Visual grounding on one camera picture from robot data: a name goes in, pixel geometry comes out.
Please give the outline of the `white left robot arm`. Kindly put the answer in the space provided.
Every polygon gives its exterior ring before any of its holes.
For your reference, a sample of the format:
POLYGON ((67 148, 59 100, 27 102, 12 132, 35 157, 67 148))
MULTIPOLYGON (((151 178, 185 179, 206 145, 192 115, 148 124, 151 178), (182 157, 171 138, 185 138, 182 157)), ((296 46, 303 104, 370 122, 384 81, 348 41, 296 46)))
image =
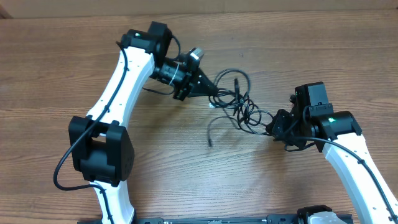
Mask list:
POLYGON ((99 100, 86 116, 74 116, 69 123, 70 147, 54 170, 53 182, 63 191, 94 189, 102 211, 98 223, 136 221, 127 189, 134 164, 127 129, 146 81, 171 86, 173 98, 180 101, 218 92, 200 68, 202 49, 167 57, 175 39, 166 24, 155 21, 146 32, 128 30, 117 42, 118 63, 99 100))

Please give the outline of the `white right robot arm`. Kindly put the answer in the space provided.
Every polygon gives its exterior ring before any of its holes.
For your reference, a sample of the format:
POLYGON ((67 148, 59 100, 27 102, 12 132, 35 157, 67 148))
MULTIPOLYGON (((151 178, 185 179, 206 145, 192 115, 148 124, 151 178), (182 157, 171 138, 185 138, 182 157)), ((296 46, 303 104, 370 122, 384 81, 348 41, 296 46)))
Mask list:
POLYGON ((361 223, 397 223, 397 199, 377 169, 363 130, 349 111, 336 112, 325 84, 295 88, 290 111, 280 109, 267 125, 286 151, 316 146, 332 165, 361 223))

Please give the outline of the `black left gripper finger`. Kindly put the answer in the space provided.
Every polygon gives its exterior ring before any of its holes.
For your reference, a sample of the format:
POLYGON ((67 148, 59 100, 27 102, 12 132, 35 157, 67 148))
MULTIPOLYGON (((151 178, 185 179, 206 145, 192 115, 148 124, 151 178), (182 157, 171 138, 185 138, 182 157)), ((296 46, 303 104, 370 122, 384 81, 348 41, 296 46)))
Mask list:
POLYGON ((215 90, 214 83, 205 75, 202 69, 197 70, 197 87, 200 90, 215 90))
POLYGON ((217 88, 192 88, 187 96, 189 98, 199 96, 215 96, 217 93, 217 88))

